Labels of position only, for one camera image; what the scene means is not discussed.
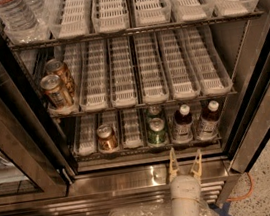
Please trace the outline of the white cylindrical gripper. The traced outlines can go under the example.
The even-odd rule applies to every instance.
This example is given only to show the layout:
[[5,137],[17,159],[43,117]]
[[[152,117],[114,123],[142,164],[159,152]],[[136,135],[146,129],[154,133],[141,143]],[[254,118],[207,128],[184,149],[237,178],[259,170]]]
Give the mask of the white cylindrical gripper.
[[198,201],[200,199],[200,182],[202,177],[202,154],[201,150],[196,151],[196,157],[190,169],[190,174],[188,175],[178,175],[179,163],[177,162],[177,157],[175,156],[175,149],[170,148],[170,159],[169,159],[169,182],[171,197],[172,199],[190,199]]

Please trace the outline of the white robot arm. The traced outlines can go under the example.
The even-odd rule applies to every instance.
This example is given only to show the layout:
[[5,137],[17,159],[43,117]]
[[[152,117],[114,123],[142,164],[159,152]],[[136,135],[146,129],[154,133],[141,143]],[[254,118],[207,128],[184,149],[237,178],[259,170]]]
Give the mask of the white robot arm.
[[200,216],[202,154],[196,151],[196,157],[188,174],[181,174],[175,149],[171,148],[169,161],[169,183],[171,197],[170,216]]

